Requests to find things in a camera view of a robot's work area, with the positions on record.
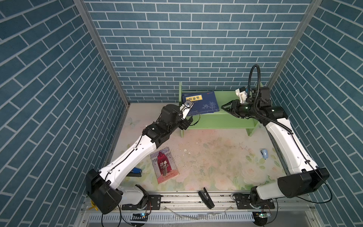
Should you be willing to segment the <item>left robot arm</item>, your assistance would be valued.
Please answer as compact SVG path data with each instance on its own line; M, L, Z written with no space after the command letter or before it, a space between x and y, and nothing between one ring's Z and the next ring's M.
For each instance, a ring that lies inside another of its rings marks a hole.
M98 171L88 171L86 194L102 214L120 209L125 204L135 205L140 210L147 206L148 192L143 187L123 187L121 183L142 159L169 140L176 129L186 130L192 124L193 119L186 118L192 107L191 101L185 101L180 107L164 106L158 119L147 126L123 154Z

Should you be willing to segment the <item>black clip on rail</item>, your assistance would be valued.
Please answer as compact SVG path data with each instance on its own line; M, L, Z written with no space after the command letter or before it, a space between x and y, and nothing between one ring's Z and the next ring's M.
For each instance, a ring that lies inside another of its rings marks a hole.
M204 187L203 190L198 191L198 195L201 198L202 202L207 206L208 209L212 209L215 207L214 202L212 201L207 189Z

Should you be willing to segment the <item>blue black stapler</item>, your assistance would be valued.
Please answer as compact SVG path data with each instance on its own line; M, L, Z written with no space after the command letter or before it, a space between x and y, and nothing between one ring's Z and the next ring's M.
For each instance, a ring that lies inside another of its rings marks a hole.
M127 177L142 177L142 170L135 167L127 174Z

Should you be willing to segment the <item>blue book yellow label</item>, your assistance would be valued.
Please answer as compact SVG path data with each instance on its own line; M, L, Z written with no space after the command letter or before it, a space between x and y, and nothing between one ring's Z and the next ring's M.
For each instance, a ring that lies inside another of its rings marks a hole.
M214 91L182 93L181 97L183 102L187 100L193 102L193 107L187 116L211 114L220 111Z

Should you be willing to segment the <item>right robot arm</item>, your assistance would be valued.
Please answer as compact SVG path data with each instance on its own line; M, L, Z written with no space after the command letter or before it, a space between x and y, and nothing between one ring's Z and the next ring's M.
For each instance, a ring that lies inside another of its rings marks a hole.
M248 86L237 89L236 95L239 98L222 105L222 109L236 118L254 119L262 124L286 165L284 177L251 188L249 203L253 208L259 209L272 199L300 198L304 194L313 193L326 184L330 174L326 168L320 168L305 150L284 109L272 105L269 88L262 87L260 82L255 88L251 88L254 71L257 72L257 79L261 80L261 69L255 64L249 73Z

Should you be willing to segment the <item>small blue white mouse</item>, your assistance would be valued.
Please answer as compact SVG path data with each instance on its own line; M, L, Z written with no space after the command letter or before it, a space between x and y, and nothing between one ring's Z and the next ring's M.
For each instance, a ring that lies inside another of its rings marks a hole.
M261 155L265 160L268 159L268 151L266 149L261 150Z

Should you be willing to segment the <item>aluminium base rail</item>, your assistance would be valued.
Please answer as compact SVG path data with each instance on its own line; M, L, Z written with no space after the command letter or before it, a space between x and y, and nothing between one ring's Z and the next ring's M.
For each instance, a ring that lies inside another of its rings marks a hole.
M316 209L300 199L273 199L260 209L249 208L246 192L209 192L209 209L197 192L151 192L151 208L129 206L103 215L90 199L78 215L76 227L321 227Z

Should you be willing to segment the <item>red illustrated book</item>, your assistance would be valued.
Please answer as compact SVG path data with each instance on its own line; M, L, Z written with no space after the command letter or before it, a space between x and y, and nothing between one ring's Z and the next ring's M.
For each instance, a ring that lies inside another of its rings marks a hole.
M179 175L171 150L166 147L150 155L159 184Z

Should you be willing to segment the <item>green two-tier shelf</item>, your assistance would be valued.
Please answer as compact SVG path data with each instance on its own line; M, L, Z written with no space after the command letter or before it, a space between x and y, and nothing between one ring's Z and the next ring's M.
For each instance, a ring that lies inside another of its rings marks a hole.
M216 101L219 106L224 105L232 100L237 99L234 91L215 91ZM203 129L245 129L248 136L252 136L254 131L260 127L260 123L255 119L236 118L226 111L220 109L219 112L202 114L201 118L195 116L189 130Z

